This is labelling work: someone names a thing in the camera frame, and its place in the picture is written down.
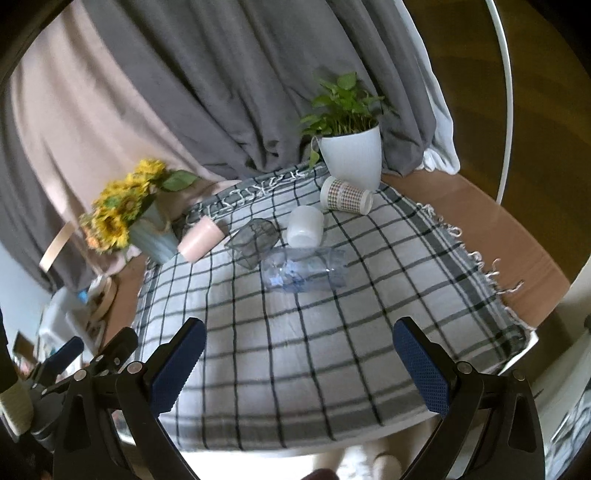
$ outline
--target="screw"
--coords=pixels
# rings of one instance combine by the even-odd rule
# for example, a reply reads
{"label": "screw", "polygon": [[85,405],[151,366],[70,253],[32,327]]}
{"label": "screw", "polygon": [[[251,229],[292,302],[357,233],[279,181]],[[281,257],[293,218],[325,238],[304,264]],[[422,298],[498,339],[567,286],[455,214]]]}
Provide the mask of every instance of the screw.
{"label": "screw", "polygon": [[513,370],[513,378],[519,380],[520,382],[523,382],[523,380],[525,380],[525,375],[521,373],[519,370]]}
{"label": "screw", "polygon": [[74,374],[74,380],[76,380],[77,382],[80,380],[83,380],[86,378],[86,370],[82,369],[82,370],[78,370],[75,374]]}
{"label": "screw", "polygon": [[472,366],[468,362],[458,362],[456,368],[457,371],[466,375],[472,373]]}
{"label": "screw", "polygon": [[144,364],[142,362],[133,362],[127,366],[127,371],[133,375],[139,373],[143,367]]}

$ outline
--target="potted plant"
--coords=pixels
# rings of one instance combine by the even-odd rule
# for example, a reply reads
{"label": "potted plant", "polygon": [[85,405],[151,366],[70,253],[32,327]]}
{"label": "potted plant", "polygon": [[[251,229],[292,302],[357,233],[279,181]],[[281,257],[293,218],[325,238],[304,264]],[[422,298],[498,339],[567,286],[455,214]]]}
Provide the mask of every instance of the potted plant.
{"label": "potted plant", "polygon": [[304,135],[312,137],[310,165],[320,158],[313,148],[316,139],[333,177],[376,190],[382,173],[382,138],[372,107],[380,106],[384,97],[363,90],[357,72],[341,75],[336,83],[319,83],[326,93],[315,98],[312,107],[324,111],[301,119],[306,124]]}
{"label": "potted plant", "polygon": [[179,192],[196,179],[186,170],[169,170],[160,160],[140,161],[125,180],[109,182],[92,212],[80,217],[88,246],[106,253],[134,244],[155,262],[167,262],[176,254],[178,240],[156,194]]}

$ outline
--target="patterned paper cup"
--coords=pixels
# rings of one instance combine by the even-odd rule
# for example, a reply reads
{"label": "patterned paper cup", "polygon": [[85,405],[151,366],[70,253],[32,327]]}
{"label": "patterned paper cup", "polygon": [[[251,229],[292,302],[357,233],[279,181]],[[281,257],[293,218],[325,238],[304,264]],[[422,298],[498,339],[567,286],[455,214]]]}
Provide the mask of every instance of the patterned paper cup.
{"label": "patterned paper cup", "polygon": [[329,210],[367,215],[374,204],[374,194],[370,190],[361,190],[345,181],[328,177],[320,191],[320,204]]}

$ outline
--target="yellow flower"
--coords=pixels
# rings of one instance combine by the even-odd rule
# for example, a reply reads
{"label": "yellow flower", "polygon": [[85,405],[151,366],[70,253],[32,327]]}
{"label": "yellow flower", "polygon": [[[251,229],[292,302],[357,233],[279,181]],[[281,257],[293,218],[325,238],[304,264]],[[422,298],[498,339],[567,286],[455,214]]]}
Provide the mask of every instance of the yellow flower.
{"label": "yellow flower", "polygon": [[142,184],[132,189],[127,190],[120,196],[121,203],[117,211],[127,222],[132,222],[139,215],[144,200],[150,194],[150,184]]}
{"label": "yellow flower", "polygon": [[100,243],[99,241],[93,236],[86,237],[86,243],[88,246],[93,250],[100,250]]}
{"label": "yellow flower", "polygon": [[129,229],[119,215],[111,215],[109,212],[97,212],[92,226],[97,233],[99,241],[109,248],[125,248],[129,245]]}
{"label": "yellow flower", "polygon": [[110,181],[105,189],[100,193],[98,199],[93,202],[92,206],[95,208],[101,207],[106,200],[110,199],[111,197],[117,197],[121,195],[121,193],[123,193],[126,189],[127,186],[124,181]]}
{"label": "yellow flower", "polygon": [[129,189],[136,188],[137,186],[143,184],[143,182],[144,176],[136,173],[128,173],[124,180],[125,186]]}
{"label": "yellow flower", "polygon": [[92,214],[83,213],[82,215],[80,215],[79,223],[84,232],[87,233],[87,229],[85,227],[90,226],[90,224],[92,223]]}
{"label": "yellow flower", "polygon": [[145,175],[150,180],[157,179],[166,173],[166,164],[161,160],[145,158],[139,162],[135,173]]}

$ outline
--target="gray plaid cloth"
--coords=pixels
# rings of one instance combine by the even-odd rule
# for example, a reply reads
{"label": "gray plaid cloth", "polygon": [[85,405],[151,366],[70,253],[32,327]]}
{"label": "gray plaid cloth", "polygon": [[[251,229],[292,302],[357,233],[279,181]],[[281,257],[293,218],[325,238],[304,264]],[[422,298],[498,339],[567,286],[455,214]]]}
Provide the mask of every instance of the gray plaid cloth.
{"label": "gray plaid cloth", "polygon": [[[326,176],[320,166],[251,180],[194,207],[186,228],[207,213],[231,232],[266,218],[284,234],[296,206],[320,207]],[[223,245],[193,265],[177,255],[147,271],[136,360],[188,317],[207,326],[205,353],[160,415],[180,450],[324,446],[424,411],[392,346],[391,326],[406,315],[480,371],[498,371],[524,348],[522,328],[428,209],[382,184],[368,216],[324,219],[323,246],[348,255],[348,284],[337,292],[264,291],[260,269],[238,266]]]}

